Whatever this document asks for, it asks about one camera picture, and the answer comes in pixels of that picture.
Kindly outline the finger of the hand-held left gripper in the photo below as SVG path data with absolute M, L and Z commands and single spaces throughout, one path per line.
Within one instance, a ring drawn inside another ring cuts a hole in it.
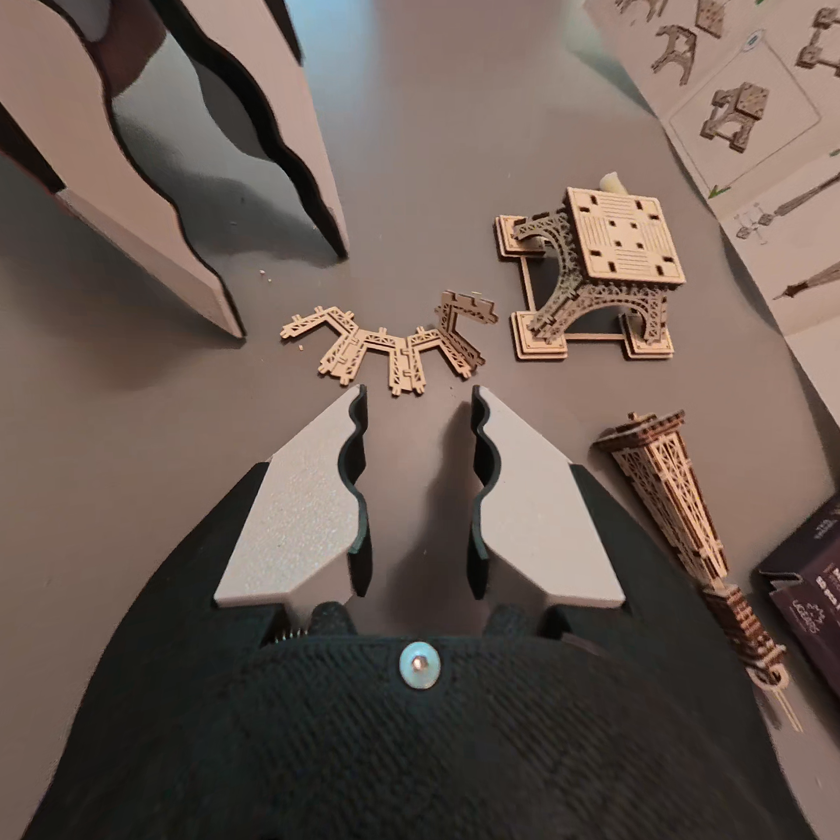
M 284 2 L 153 1 L 184 51 L 234 93 L 265 156 L 286 173 L 337 257 L 347 227 L 328 152 Z
M 185 305 L 243 340 L 246 330 L 223 279 L 188 242 L 169 197 L 125 149 L 106 84 L 62 9 L 2 2 L 2 104 L 64 187 L 52 193 L 34 178 Z

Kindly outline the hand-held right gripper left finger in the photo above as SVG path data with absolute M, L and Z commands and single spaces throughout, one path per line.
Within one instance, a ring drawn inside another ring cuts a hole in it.
M 217 606 L 314 608 L 366 595 L 371 525 L 356 483 L 366 467 L 367 396 L 353 385 L 271 456 Z

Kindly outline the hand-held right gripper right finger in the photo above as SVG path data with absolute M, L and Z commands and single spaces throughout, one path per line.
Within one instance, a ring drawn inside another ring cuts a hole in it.
M 471 393 L 467 580 L 493 606 L 618 608 L 625 594 L 573 462 L 483 385 Z

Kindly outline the wooden tower spire model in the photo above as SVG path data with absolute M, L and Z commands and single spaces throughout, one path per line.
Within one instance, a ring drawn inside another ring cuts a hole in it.
M 802 733 L 785 694 L 791 683 L 787 648 L 773 639 L 742 589 L 729 579 L 728 559 L 681 434 L 685 412 L 630 413 L 627 419 L 606 429 L 594 446 L 615 459 L 753 684 L 772 697 L 793 730 Z

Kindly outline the dark cardboard box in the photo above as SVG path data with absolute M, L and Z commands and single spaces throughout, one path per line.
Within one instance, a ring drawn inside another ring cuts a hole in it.
M 755 573 L 804 656 L 839 698 L 839 494 L 815 509 Z

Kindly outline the wooden tower base model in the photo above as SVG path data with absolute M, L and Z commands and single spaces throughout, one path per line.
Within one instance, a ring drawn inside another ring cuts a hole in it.
M 557 209 L 497 216 L 495 235 L 499 256 L 520 265 L 520 361 L 563 361 L 572 342 L 618 343 L 630 361 L 673 357 L 668 296 L 686 276 L 656 198 L 569 187 Z

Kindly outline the paper instruction sheet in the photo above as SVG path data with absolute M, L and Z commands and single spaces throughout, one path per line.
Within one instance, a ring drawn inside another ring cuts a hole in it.
M 839 421 L 839 2 L 584 2 Z

